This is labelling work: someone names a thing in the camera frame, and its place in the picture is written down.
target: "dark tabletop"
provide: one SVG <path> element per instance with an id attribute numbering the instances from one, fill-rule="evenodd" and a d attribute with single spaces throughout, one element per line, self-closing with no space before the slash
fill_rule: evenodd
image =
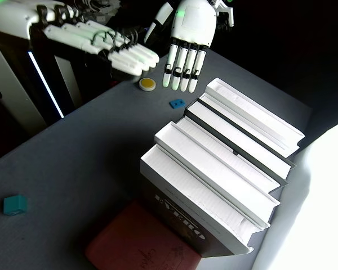
<path id="1" fill-rule="evenodd" d="M 208 51 L 193 94 L 161 86 L 165 60 L 149 74 L 154 91 L 121 83 L 0 159 L 0 270 L 94 269 L 85 246 L 135 194 L 154 134 L 183 115 L 169 102 L 191 103 L 216 77 L 305 131 L 310 108 L 220 55 Z M 15 194 L 28 212 L 3 215 Z M 250 269 L 263 236 L 253 235 L 251 254 L 202 259 L 198 269 Z"/>

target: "book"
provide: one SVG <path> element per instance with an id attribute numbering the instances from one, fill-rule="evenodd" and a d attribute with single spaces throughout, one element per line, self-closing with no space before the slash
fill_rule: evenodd
<path id="1" fill-rule="evenodd" d="M 88 245 L 86 257 L 99 270 L 195 270 L 201 259 L 137 201 Z"/>
<path id="2" fill-rule="evenodd" d="M 264 132 L 257 126 L 253 126 L 250 121 L 236 113 L 231 108 L 225 106 L 223 103 L 221 103 L 208 93 L 204 93 L 203 95 L 201 95 L 199 101 L 207 108 L 214 110 L 214 112 L 217 112 L 217 114 L 221 114 L 237 129 L 241 130 L 251 138 L 256 138 L 258 141 L 264 143 L 265 145 L 273 149 L 273 151 L 279 153 L 285 158 L 287 158 L 299 149 L 299 146 L 285 145 L 284 143 L 277 140 L 267 132 Z"/>
<path id="3" fill-rule="evenodd" d="M 279 201 L 201 148 L 173 122 L 155 134 L 154 140 L 245 215 L 262 227 L 268 226 L 267 221 Z"/>
<path id="4" fill-rule="evenodd" d="M 205 92 L 247 119 L 262 134 L 267 133 L 285 145 L 296 145 L 304 138 L 298 129 L 219 78 L 211 81 Z"/>
<path id="5" fill-rule="evenodd" d="M 198 101 L 185 109 L 185 115 L 273 177 L 277 182 L 280 184 L 281 182 L 286 183 L 284 179 L 293 166 L 289 160 L 280 158 L 268 151 Z"/>
<path id="6" fill-rule="evenodd" d="M 176 124 L 183 132 L 186 132 L 188 137 L 195 140 L 197 144 L 200 144 L 201 147 L 224 162 L 232 171 L 262 191 L 268 193 L 280 186 L 278 182 L 256 168 L 253 164 L 245 162 L 244 158 L 241 158 L 240 155 L 235 155 L 233 149 L 188 117 L 185 116 Z"/>
<path id="7" fill-rule="evenodd" d="M 140 162 L 146 177 L 142 194 L 148 205 L 203 257 L 239 255 L 255 226 L 243 214 L 198 180 L 188 168 L 159 145 Z"/>

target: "round container lid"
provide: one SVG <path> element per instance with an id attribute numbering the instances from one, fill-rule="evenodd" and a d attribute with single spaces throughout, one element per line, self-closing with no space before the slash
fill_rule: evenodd
<path id="1" fill-rule="evenodd" d="M 139 87 L 143 91 L 152 91 L 155 89 L 155 81 L 150 78 L 142 78 L 139 81 Z"/>

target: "white robotic hand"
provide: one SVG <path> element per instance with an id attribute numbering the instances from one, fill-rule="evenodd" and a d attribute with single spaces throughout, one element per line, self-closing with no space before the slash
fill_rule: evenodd
<path id="1" fill-rule="evenodd" d="M 158 12 L 144 41 L 146 42 L 155 27 L 162 25 L 174 10 L 173 3 L 166 3 Z M 163 86 L 193 93 L 201 73 L 206 48 L 210 47 L 219 12 L 227 12 L 229 26 L 233 27 L 233 9 L 222 0 L 182 0 L 175 12 L 171 29 L 172 44 L 164 69 Z"/>

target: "row of books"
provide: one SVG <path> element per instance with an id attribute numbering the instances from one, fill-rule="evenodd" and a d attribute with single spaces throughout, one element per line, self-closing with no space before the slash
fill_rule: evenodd
<path id="1" fill-rule="evenodd" d="M 141 158 L 148 206 L 203 257 L 247 254 L 270 226 L 303 133 L 214 79 Z"/>

